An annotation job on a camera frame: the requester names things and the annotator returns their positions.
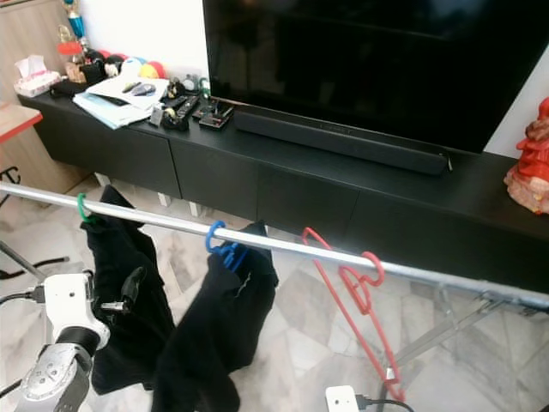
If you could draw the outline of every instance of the white wall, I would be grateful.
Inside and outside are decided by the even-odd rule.
[[[81,0],[94,49],[157,60],[171,76],[208,73],[202,0]]]
[[[95,49],[158,60],[172,76],[208,73],[202,0],[81,0],[81,14]],[[547,96],[549,47],[486,151],[518,157],[515,145]]]
[[[515,145],[524,138],[526,126],[538,117],[538,106],[548,96],[549,46],[486,145],[485,151],[518,158],[521,152]]]

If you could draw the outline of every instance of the green hanger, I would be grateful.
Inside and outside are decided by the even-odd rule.
[[[78,193],[78,196],[76,197],[76,203],[78,205],[78,213],[80,214],[80,217],[85,223],[94,223],[95,219],[93,216],[86,216],[86,212],[84,212],[84,199],[86,198],[86,193]]]

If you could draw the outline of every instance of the black clothing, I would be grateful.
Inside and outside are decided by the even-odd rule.
[[[266,236],[262,222],[244,232]],[[209,256],[202,287],[159,359],[153,412],[238,410],[228,373],[251,363],[277,284],[270,251],[248,248],[236,273]]]
[[[133,208],[109,185],[101,202]],[[87,245],[94,254],[93,312],[111,330],[108,344],[95,355],[92,385],[99,394],[136,383],[150,389],[157,359],[174,330],[153,241],[138,230],[142,223],[103,215],[92,219],[81,228],[87,232]],[[147,274],[131,313],[103,311],[100,304],[119,301],[125,279],[140,266]]]

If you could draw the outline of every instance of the tile floor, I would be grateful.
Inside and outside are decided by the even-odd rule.
[[[164,208],[156,193],[124,182],[114,185],[138,208],[179,216],[207,224],[221,219],[241,228],[247,221],[205,209],[190,216],[185,201],[174,200]],[[96,200],[101,188],[89,179],[75,190]],[[0,210],[0,235],[31,261],[66,255],[70,261],[48,268],[50,273],[93,268],[80,218],[72,209],[44,207],[12,197]],[[206,273],[207,253],[201,237],[145,226],[156,244],[160,273],[174,318],[179,320],[200,287]],[[270,229],[269,235],[298,241],[289,233]],[[274,308],[260,336],[250,367],[232,374],[242,399],[243,412],[326,411],[326,387],[352,385],[358,393],[375,397],[379,380],[342,317],[311,261],[293,254],[275,253],[281,279]],[[0,267],[16,265],[2,258]],[[330,278],[347,307],[368,336],[373,348],[380,343],[368,318],[361,318],[335,276]],[[5,295],[32,286],[29,275],[0,282]],[[371,291],[377,315],[397,352],[444,317],[444,306],[433,288],[389,277]],[[451,294],[459,311],[471,299]],[[44,343],[40,309],[31,302],[14,301],[0,310],[0,387],[17,380],[33,364]],[[495,312],[457,337],[422,354],[402,369],[407,401],[417,412],[537,412],[549,404],[549,317],[526,318],[513,312]],[[15,409],[18,392],[0,402],[2,412]],[[130,387],[99,397],[90,391],[81,411],[145,412],[151,394]]]

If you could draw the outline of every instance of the tissue box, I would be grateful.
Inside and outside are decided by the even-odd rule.
[[[27,97],[34,97],[47,92],[52,84],[60,81],[61,76],[59,73],[56,71],[45,70],[19,79],[14,84],[14,89],[18,94]]]

